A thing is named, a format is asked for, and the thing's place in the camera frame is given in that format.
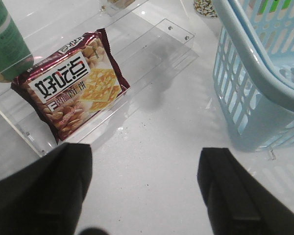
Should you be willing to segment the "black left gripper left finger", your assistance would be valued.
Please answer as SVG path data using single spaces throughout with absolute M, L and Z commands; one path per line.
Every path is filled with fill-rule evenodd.
M 64 143 L 0 180 L 0 235 L 72 235 L 92 178 L 90 145 Z

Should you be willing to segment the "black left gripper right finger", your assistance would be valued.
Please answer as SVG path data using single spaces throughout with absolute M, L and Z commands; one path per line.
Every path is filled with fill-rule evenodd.
M 294 235 L 294 213 L 229 149 L 203 148 L 197 181 L 215 235 Z

